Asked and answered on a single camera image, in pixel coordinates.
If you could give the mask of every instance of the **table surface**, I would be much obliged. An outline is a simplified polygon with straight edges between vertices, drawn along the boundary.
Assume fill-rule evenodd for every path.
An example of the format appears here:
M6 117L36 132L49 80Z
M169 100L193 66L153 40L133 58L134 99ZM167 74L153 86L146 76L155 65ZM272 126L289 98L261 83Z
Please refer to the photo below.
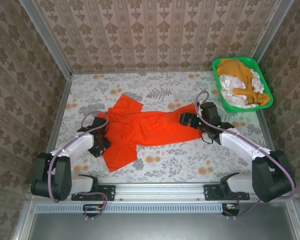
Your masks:
M255 112L225 112L212 71L83 74L71 79L57 148L73 138L86 114L107 111L121 94L142 103L142 112L170 112L193 103L202 90L210 93L208 101L215 103L222 121L266 146ZM93 117L88 117L85 125L92 121ZM218 182L230 173L249 174L251 167L228 148L197 139L155 147L137 146L137 160L114 172L109 172L102 157L95 158L87 151L71 170L97 176L101 183L180 183Z

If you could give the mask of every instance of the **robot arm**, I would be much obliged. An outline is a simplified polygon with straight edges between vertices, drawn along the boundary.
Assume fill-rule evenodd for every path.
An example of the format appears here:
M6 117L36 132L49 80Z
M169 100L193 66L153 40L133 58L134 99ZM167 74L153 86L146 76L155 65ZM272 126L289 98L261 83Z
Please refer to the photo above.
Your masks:
M93 124L88 127L82 127L78 132L87 132L93 128L101 126L105 119L95 117ZM76 193L87 193L93 188L97 188L98 179L87 175L72 175L71 167L75 160L85 151L89 151L95 157L111 146L111 143L105 134L107 126L91 133L82 135L77 133L69 142L68 147L56 157L53 171L51 173L51 190L56 200L63 201L69 195ZM38 155L35 162L34 176L31 183L31 193L33 195L49 198L48 191L48 169L52 158L60 151L54 150L51 153L42 152Z
M217 107L213 102L202 103L200 105L200 113L202 118L210 125L223 130L229 129L234 135L205 124L196 114L192 113L181 114L179 122L184 126L199 129L207 133L212 141L234 151L248 163L252 171L252 175L233 173L223 178L226 179L227 186L222 186L220 189L226 188L223 192L224 195L228 192L256 194L263 202L267 203L292 190L291 183L286 174L262 153L265 152L270 155L286 170L290 177L293 177L287 157L281 150L271 151L254 144L257 146L256 148L248 144L248 141L245 141L248 140L247 138L238 137L239 132L233 125L221 121Z

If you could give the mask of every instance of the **laundry basket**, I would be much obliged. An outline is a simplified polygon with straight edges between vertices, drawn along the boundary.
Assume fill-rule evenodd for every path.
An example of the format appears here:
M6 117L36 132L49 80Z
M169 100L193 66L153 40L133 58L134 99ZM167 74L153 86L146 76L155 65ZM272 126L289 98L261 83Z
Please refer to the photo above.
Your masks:
M256 106L256 107L251 107L251 108L240 108L240 107L235 107L235 106L229 105L227 103L227 101L225 100L224 96L221 94L222 86L221 86L221 83L219 80L219 76L217 74L217 67L222 59L237 59L237 60L241 61L248 68L253 69L255 72L257 72L260 75L261 83L264 85L264 92L270 96L270 101L264 106ZM214 75L216 78L216 82L219 87L219 92L220 92L220 95L222 98L222 102L224 104L224 108L228 113L254 112L254 111L258 111L260 109L269 108L272 105L272 103L274 102L274 98L273 98L273 96L270 92L270 89L266 83L266 80L258 66L258 63L251 57L247 57L247 56L220 57L213 61L212 69L213 69L213 72L214 72Z

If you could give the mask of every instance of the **metal bar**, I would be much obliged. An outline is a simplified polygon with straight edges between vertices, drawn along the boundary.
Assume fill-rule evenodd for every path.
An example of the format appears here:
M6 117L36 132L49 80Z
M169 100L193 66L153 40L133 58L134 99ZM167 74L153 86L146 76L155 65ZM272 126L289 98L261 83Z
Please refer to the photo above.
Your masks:
M262 38L260 39L258 45L256 46L252 58L259 63L262 56L266 52L270 42L274 38L278 28L280 27L282 21L284 20L288 10L290 9L294 0L282 0L279 2L274 14L266 27Z
M236 200L206 201L204 185L217 184L218 182L202 183L114 183L115 198L112 203L236 203ZM255 203L257 196L250 194L250 200L242 200L245 203ZM46 197L34 196L33 202L51 203ZM276 198L271 202L285 202ZM100 201L72 201L69 196L62 203L101 203Z
M27 201L22 209L13 240L28 240L37 203Z
M161 70L121 70L121 71L84 71L84 72L76 72L73 71L72 75L87 75L87 74L138 74L138 73L188 73L188 72L211 72L211 69L161 69Z
M36 8L34 1L20 0L20 2L24 7L26 13L29 15L31 21L33 22L33 25L40 34L45 45L49 49L56 64L59 66L59 69L61 70L65 79L69 80L71 77L71 67L64 58L62 50L60 50L57 43L55 42L52 33L48 30L42 16L40 15L40 12Z
M60 131L60 126L62 123L62 119L64 117L64 113L66 110L66 105L67 105L67 101L68 101L68 96L70 94L70 90L71 90L71 84L72 84L72 80L67 80L63 89L63 93L62 93L62 97L60 100L60 104L59 104L59 108L58 111L56 112L56 116L54 119L54 123L53 123L53 127L52 127L52 131L51 131L51 135L49 138L49 142L48 145L46 147L46 152L50 153L53 150L55 150L56 147L56 143L58 140L58 135L59 135L59 131Z
M290 199L285 204L296 239L300 240L300 203Z
M79 213L84 203L39 203L35 214ZM222 203L123 203L109 202L102 213L105 214L155 214L155 213L222 213Z
M262 130L262 134L263 134L263 138L264 138L266 147L268 149L274 151L276 148L275 148L274 142L272 141L271 134L270 134L267 122L266 122L264 112L262 110L259 110L256 112L256 115L257 115L259 123L260 123L260 127Z

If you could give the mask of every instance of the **white cloth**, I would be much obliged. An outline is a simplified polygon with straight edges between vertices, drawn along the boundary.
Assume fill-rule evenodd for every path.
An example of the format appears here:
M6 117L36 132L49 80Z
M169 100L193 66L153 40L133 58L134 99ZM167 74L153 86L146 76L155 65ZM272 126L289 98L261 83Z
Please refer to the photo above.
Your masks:
M261 83L259 74L253 69L250 69L250 71L253 74L252 86L254 87L254 92L262 94L265 86ZM246 89L245 84L236 76L222 74L219 77L219 80L222 86L221 94L229 105L241 109L249 109L259 106L259 104L248 104L247 96L245 95L234 94L234 89Z
M219 80L222 86L221 94L229 105L241 109L254 108L258 106L258 104L248 104L247 96L234 94L234 89L246 88L245 84L240 81L239 78L236 76L222 74L219 76Z
M251 84L252 87L254 87L253 91L255 93L261 93L261 94L263 94L264 90L265 90L265 86L261 83L259 74L256 71L254 71L253 69L251 69L251 68L250 68L250 71L253 74L252 84Z

